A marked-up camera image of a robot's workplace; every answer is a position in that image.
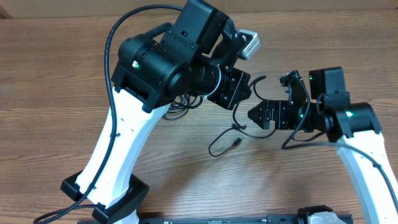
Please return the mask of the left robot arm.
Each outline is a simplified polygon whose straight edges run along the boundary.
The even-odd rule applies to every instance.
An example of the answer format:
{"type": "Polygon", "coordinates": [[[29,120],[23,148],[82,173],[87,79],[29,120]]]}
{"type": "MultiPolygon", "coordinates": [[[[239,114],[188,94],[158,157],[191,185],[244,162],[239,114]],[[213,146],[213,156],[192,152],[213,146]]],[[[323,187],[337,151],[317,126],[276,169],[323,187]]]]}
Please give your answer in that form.
{"type": "Polygon", "coordinates": [[[106,72],[109,113],[87,166],[62,182],[72,200],[90,200],[96,223],[137,223],[148,186],[132,170],[155,125],[177,97],[199,96],[232,110],[251,95],[235,68],[260,46],[205,1],[188,1],[174,23],[126,39],[106,72]]]}

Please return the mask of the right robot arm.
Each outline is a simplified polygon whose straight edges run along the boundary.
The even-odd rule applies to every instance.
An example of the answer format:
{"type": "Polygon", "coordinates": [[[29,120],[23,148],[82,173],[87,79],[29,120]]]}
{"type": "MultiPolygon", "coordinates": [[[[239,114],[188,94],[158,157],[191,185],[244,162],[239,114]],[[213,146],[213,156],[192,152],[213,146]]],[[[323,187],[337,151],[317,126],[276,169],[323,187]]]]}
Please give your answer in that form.
{"type": "Polygon", "coordinates": [[[397,180],[386,155],[379,120],[369,103],[352,103],[341,67],[309,72],[305,87],[298,71],[280,78],[287,100],[262,100],[248,118],[262,129],[327,136],[348,171],[367,223],[397,223],[397,180]]]}

